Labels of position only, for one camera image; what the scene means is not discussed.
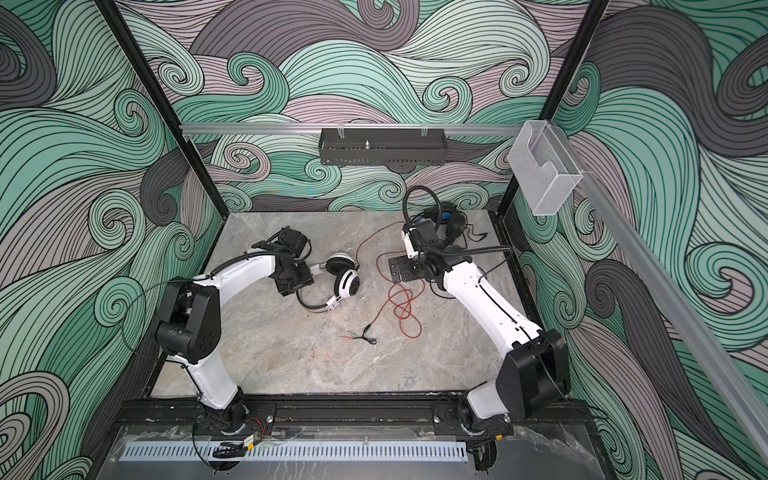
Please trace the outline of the white black headphones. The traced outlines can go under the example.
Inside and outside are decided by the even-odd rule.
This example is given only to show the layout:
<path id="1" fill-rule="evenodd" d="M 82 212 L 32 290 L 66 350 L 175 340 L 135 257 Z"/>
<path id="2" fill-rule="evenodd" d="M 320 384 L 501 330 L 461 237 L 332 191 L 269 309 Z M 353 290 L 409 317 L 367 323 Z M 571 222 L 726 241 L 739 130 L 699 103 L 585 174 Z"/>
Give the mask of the white black headphones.
<path id="1" fill-rule="evenodd" d="M 322 314 L 335 309 L 342 300 L 355 296 L 361 286 L 359 264 L 347 253 L 334 253 L 325 262 L 310 266 L 309 272 L 312 277 L 322 273 L 327 273 L 334 277 L 333 294 L 322 304 L 307 303 L 302 296 L 301 290 L 295 292 L 299 304 L 305 310 L 312 313 Z"/>

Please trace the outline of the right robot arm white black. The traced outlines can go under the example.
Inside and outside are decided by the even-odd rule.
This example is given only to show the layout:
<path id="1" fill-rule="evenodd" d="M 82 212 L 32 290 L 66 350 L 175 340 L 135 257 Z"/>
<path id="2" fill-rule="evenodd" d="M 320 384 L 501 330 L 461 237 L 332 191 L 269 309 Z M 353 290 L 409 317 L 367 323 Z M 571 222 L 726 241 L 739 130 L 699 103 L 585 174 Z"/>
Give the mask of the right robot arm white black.
<path id="1" fill-rule="evenodd" d="M 485 421 L 508 416 L 520 421 L 566 396 L 570 389 L 568 347 L 499 293 L 479 255 L 509 253 L 508 246 L 462 248 L 439 233 L 442 204 L 426 186 L 412 186 L 402 200 L 405 253 L 389 260 L 393 283 L 431 281 L 457 300 L 482 327 L 502 358 L 497 377 L 466 394 L 470 415 Z"/>

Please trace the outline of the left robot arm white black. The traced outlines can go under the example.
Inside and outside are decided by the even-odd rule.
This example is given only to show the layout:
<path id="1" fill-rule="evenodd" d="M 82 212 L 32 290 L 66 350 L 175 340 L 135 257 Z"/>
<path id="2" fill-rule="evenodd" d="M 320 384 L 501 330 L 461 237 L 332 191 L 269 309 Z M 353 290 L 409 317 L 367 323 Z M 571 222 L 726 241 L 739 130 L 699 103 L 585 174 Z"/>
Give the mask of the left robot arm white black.
<path id="1" fill-rule="evenodd" d="M 165 285 L 150 332 L 168 358 L 184 368 L 209 421 L 226 434 L 240 431 L 248 417 L 242 388 L 229 375 L 218 351 L 222 307 L 252 284 L 270 278 L 282 295 L 309 284 L 305 260 L 311 241 L 283 227 L 246 252 L 191 279 Z"/>

